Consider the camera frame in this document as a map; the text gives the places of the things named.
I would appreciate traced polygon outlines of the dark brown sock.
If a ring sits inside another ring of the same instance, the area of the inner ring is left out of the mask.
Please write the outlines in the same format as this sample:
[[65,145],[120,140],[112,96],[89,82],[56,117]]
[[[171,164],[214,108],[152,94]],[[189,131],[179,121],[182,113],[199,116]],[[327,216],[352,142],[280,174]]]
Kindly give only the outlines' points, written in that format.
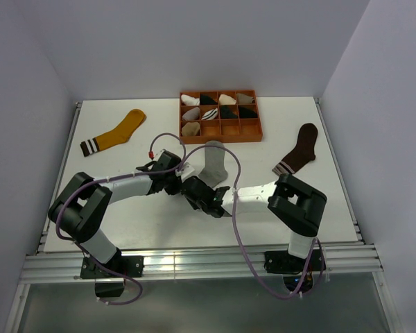
[[309,162],[315,160],[315,143],[318,138],[318,129],[313,123],[303,124],[297,134],[294,148],[285,155],[273,168],[276,176],[295,174]]

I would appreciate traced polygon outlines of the mustard yellow sock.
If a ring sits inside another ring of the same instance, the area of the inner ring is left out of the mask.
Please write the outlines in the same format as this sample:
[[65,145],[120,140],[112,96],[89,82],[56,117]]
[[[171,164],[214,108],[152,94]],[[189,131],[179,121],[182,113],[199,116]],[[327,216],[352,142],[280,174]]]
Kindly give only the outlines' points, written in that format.
[[80,143],[80,149],[84,157],[107,150],[113,146],[124,144],[130,140],[132,134],[146,120],[142,110],[133,109],[127,113],[125,118],[110,131],[87,139]]

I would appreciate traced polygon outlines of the black rolled sock top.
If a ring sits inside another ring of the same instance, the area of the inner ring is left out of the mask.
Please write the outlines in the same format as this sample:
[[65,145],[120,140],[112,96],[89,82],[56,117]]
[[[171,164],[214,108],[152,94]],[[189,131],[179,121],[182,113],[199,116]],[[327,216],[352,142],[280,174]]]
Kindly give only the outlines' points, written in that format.
[[218,102],[206,94],[200,94],[200,104],[201,105],[217,105]]

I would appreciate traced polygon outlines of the dark green rolled sock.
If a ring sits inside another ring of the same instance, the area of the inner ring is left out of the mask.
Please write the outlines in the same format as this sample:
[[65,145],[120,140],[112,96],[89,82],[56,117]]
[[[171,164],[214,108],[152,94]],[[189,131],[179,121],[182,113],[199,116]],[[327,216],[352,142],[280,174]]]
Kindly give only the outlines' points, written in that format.
[[220,106],[220,117],[221,119],[238,119],[238,115],[235,114],[229,107],[226,105]]

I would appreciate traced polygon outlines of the cream rolled sock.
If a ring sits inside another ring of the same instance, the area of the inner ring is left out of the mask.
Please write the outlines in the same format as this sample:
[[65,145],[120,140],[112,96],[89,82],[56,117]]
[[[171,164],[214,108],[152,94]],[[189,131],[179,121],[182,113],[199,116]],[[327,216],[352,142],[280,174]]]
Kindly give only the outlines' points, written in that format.
[[235,105],[236,99],[229,95],[221,94],[218,98],[218,102],[220,105]]

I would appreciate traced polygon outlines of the grey sock black stripes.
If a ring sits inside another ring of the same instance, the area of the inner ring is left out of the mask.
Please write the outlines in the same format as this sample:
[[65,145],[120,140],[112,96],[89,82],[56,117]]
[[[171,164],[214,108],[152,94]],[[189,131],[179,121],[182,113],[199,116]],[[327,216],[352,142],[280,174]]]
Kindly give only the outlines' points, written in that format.
[[225,150],[221,142],[209,141],[206,143],[205,166],[198,177],[210,187],[215,187],[225,181],[228,172],[225,169]]

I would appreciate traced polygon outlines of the black rolled sock right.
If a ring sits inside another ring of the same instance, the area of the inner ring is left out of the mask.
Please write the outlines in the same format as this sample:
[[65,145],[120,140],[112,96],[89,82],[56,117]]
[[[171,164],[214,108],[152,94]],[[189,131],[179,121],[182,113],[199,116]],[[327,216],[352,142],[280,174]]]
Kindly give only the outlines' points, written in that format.
[[239,117],[241,119],[257,119],[258,114],[254,109],[247,108],[245,106],[238,106]]

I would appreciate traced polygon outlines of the beige rolled sock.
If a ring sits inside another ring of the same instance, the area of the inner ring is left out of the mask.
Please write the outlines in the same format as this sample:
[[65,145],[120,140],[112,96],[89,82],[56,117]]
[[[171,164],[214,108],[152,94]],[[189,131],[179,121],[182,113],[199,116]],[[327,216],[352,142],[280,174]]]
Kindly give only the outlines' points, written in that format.
[[198,122],[187,122],[181,129],[181,135],[183,137],[193,137],[199,135],[200,124]]

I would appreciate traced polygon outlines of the white black striped rolled sock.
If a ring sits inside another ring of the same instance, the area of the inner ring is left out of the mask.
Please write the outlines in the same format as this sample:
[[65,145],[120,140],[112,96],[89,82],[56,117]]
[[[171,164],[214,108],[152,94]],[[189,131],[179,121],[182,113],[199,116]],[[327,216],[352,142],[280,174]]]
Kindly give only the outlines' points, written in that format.
[[201,119],[203,121],[214,120],[217,116],[218,116],[218,108],[214,108],[214,109],[206,111],[202,115]]

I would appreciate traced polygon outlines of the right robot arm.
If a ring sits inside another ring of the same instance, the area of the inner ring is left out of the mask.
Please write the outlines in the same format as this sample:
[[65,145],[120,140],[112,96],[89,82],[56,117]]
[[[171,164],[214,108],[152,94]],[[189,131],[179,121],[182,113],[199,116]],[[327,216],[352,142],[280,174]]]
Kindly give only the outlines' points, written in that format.
[[195,210],[214,218],[245,213],[272,213],[291,231],[286,253],[290,268],[299,271],[310,262],[310,249],[317,237],[327,197],[291,174],[265,185],[212,189],[199,177],[182,184],[181,194]]

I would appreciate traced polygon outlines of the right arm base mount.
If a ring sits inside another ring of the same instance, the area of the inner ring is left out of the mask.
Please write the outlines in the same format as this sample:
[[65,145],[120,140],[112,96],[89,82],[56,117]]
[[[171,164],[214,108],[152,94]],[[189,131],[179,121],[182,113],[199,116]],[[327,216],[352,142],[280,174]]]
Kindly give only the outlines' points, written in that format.
[[[300,259],[288,254],[287,250],[272,250],[264,253],[264,269],[266,273],[283,275],[285,287],[290,292],[294,292],[300,283],[306,259]],[[306,276],[299,289],[299,294],[308,293],[315,286],[314,273],[319,273],[319,278],[323,276],[327,269],[323,252],[315,249],[309,260]]]

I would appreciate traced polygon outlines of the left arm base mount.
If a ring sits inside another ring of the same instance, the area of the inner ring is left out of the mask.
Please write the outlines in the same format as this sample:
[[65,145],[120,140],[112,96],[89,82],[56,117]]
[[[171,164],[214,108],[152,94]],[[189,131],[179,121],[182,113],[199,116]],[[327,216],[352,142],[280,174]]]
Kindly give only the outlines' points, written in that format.
[[[140,278],[144,268],[143,256],[121,256],[118,259],[112,259],[105,268],[128,276],[129,278]],[[99,268],[90,258],[84,258],[80,270],[82,280],[99,280],[105,278],[115,278],[116,276]],[[97,297],[110,300],[118,298],[125,290],[126,281],[123,282],[96,282],[94,291]]]

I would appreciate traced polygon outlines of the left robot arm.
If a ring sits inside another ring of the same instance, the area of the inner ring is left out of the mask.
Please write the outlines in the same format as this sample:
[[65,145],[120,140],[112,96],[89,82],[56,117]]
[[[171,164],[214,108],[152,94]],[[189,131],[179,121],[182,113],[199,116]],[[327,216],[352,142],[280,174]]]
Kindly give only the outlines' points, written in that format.
[[87,173],[79,172],[50,206],[48,218],[96,259],[100,273],[113,277],[126,267],[121,251],[101,230],[107,207],[120,200],[163,190],[170,195],[178,193],[181,179],[176,176],[175,168],[180,163],[180,157],[163,151],[157,161],[138,167],[131,176],[97,182]]

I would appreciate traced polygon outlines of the aluminium frame rail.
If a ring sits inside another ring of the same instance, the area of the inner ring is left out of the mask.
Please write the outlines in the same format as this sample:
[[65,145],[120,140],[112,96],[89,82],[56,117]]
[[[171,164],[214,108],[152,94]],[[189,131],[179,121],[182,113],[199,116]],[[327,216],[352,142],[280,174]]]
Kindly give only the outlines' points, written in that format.
[[[327,273],[371,273],[391,332],[403,332],[383,267],[373,245],[361,242],[324,246]],[[141,255],[144,270],[141,280],[188,280],[198,278],[242,278],[251,272],[237,247],[184,250],[137,250],[129,256]],[[33,284],[79,282],[83,256],[78,253],[38,253],[28,256],[21,270],[19,283],[5,326],[5,332],[17,332],[28,292]]]

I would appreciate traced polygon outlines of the orange compartment tray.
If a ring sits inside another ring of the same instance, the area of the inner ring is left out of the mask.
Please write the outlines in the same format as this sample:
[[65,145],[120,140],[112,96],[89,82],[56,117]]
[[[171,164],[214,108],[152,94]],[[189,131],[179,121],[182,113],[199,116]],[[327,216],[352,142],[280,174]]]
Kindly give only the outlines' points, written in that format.
[[[236,99],[236,93],[240,92],[254,97],[253,104],[238,104],[236,101],[235,105],[226,105],[229,107],[235,114],[239,116],[238,106],[242,105],[250,109],[254,109],[257,114],[257,119],[221,119],[220,117],[220,104],[218,98],[221,94],[229,95]],[[255,91],[251,89],[240,89],[240,90],[211,90],[211,91],[188,91],[180,92],[182,94],[187,94],[196,98],[200,98],[200,94],[206,94],[215,99],[217,105],[199,105],[199,106],[186,106],[183,105],[180,100],[180,110],[179,110],[179,130],[178,134],[180,135],[181,140],[186,144],[203,144],[211,140],[216,140],[222,143],[245,143],[245,142],[260,142],[263,139],[263,131],[261,127],[261,117],[259,114],[259,108],[257,105],[257,95]],[[188,109],[199,107],[200,108],[200,117],[199,120],[194,121],[183,121],[182,114],[185,113]],[[211,109],[218,108],[218,116],[214,120],[203,121],[201,119],[202,115]],[[187,122],[198,122],[200,124],[199,135],[193,137],[183,137],[181,135],[181,129],[183,125]]]

